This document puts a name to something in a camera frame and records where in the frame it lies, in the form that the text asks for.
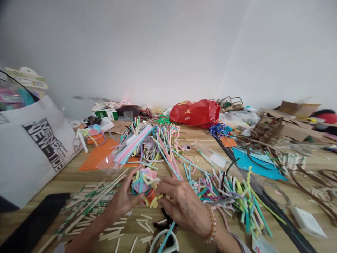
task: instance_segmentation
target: wall stain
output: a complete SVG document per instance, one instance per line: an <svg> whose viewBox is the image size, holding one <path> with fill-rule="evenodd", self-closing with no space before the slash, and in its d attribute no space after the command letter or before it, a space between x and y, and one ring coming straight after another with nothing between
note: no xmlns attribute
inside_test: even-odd
<svg viewBox="0 0 337 253"><path fill-rule="evenodd" d="M83 97L81 95L76 95L76 96L73 96L72 98L77 99L77 100L82 100L82 101L91 100L91 101L94 101L94 102L111 101L108 98L103 98L103 97Z"/></svg>

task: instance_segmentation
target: red plastic bag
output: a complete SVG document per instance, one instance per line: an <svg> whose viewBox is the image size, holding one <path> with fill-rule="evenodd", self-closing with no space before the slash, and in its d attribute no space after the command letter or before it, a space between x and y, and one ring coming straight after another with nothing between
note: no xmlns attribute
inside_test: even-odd
<svg viewBox="0 0 337 253"><path fill-rule="evenodd" d="M207 99L198 102L183 101L176 104L170 112L170 121L209 128L219 122L220 106Z"/></svg>

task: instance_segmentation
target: beaded bracelet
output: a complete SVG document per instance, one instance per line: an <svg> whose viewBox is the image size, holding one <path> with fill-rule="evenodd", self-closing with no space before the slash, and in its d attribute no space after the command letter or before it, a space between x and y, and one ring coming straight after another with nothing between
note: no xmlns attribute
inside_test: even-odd
<svg viewBox="0 0 337 253"><path fill-rule="evenodd" d="M215 223L215 215L213 210L211 209L211 207L209 205L206 205L209 213L210 213L210 217L211 217L211 230L208 233L208 235L203 239L204 243L206 244L210 244L215 236L215 232L216 232L216 223Z"/></svg>

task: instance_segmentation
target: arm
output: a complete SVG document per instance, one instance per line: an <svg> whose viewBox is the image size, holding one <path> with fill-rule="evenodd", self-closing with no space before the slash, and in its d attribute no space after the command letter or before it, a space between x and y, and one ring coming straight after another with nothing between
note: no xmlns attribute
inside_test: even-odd
<svg viewBox="0 0 337 253"><path fill-rule="evenodd" d="M66 253L92 252L93 245L98 242L99 234L117 222L143 198L144 194L139 194L132 200L127 199L132 177L139 168L135 168L128 174L104 212L68 244Z"/></svg>
<svg viewBox="0 0 337 253"><path fill-rule="evenodd" d="M165 197L158 200L171 218L183 228L206 238L211 230L210 213L190 184L165 176L156 190L156 196L162 193L173 199L174 203ZM213 241L221 253L241 253L244 249L243 245L240 245L238 240L226 230L224 224L219 222L217 216Z"/></svg>

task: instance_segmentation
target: black phone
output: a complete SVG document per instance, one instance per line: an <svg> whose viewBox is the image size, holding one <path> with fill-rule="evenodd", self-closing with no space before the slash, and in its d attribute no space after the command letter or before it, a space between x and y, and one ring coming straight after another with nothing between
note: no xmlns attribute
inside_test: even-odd
<svg viewBox="0 0 337 253"><path fill-rule="evenodd" d="M50 194L0 246L2 253L29 253L56 218L70 193Z"/></svg>

